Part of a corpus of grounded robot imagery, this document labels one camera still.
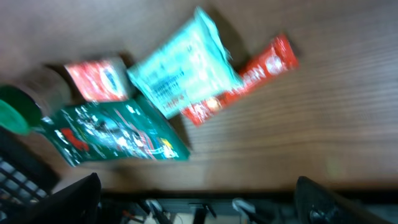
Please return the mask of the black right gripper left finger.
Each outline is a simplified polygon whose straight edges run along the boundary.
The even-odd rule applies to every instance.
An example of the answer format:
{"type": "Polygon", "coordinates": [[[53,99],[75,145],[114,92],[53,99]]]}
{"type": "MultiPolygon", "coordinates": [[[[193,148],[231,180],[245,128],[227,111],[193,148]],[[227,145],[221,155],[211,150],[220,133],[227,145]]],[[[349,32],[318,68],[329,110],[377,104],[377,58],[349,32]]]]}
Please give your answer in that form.
{"type": "Polygon", "coordinates": [[[7,224],[96,223],[101,182],[96,173],[6,219],[7,224]]]}

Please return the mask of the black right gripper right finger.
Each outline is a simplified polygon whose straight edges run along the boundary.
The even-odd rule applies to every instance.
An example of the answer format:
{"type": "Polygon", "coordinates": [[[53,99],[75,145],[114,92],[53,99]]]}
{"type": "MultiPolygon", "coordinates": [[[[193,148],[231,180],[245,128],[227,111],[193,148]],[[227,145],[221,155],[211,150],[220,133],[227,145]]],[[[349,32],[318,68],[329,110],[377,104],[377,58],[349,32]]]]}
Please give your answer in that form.
{"type": "Polygon", "coordinates": [[[388,224],[388,221],[356,205],[306,176],[297,180],[295,208],[301,223],[388,224]]]}

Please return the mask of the green snack bag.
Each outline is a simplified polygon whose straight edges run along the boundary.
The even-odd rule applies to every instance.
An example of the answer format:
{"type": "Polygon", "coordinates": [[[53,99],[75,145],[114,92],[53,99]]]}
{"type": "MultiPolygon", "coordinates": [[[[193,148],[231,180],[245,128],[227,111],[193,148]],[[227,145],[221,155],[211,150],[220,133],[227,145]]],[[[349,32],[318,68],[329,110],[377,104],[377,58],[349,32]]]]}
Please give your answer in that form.
{"type": "Polygon", "coordinates": [[[139,95],[67,106],[41,119],[42,134],[73,167],[116,159],[187,160],[190,151],[163,115],[139,95]]]}

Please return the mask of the green lid peanut butter jar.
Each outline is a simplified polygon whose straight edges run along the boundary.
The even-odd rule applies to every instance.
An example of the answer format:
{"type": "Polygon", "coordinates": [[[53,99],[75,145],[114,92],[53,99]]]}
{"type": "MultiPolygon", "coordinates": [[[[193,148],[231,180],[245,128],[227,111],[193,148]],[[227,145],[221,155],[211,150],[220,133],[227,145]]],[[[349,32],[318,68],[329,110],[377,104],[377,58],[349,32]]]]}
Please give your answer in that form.
{"type": "Polygon", "coordinates": [[[71,89],[56,71],[34,68],[17,78],[1,82],[1,127],[20,135],[29,134],[72,98],[71,89]]]}

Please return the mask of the orange tissue pack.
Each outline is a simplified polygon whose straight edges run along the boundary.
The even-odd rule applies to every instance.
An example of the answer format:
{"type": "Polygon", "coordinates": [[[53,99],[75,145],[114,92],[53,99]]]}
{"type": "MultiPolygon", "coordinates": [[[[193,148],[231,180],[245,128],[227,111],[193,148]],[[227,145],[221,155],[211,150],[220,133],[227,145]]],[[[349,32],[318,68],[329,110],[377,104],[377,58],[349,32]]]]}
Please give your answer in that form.
{"type": "Polygon", "coordinates": [[[120,57],[69,63],[64,67],[86,101],[126,101],[136,93],[120,57]]]}

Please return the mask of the red candy bar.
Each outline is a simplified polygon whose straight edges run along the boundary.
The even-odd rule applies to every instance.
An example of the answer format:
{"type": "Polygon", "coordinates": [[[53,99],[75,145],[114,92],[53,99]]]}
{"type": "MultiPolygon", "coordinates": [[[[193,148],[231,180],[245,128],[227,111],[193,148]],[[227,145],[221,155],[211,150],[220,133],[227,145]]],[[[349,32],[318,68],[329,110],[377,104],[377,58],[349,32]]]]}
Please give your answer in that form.
{"type": "Polygon", "coordinates": [[[265,85],[273,78],[297,68],[299,62],[285,34],[275,36],[269,45],[252,58],[238,75],[242,84],[181,110],[195,126],[200,126],[219,111],[231,106],[241,98],[265,85]]]}

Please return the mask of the teal wet wipes pack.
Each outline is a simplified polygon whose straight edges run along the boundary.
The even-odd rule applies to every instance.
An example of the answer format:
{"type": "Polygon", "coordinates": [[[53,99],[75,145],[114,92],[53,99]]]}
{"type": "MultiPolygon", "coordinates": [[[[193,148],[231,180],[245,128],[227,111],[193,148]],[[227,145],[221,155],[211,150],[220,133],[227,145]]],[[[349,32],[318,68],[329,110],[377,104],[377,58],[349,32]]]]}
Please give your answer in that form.
{"type": "Polygon", "coordinates": [[[200,7],[159,49],[129,68],[130,81],[170,119],[193,103],[240,86],[216,24],[200,7]]]}

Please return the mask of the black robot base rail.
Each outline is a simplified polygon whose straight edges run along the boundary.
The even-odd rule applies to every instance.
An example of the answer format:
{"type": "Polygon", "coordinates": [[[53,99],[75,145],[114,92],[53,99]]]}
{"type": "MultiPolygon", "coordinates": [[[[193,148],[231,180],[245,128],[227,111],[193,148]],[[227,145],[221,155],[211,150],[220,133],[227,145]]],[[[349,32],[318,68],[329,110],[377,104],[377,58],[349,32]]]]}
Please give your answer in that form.
{"type": "MultiPolygon", "coordinates": [[[[103,193],[103,223],[301,223],[292,192],[103,193]]],[[[397,223],[396,191],[335,192],[397,223]]]]}

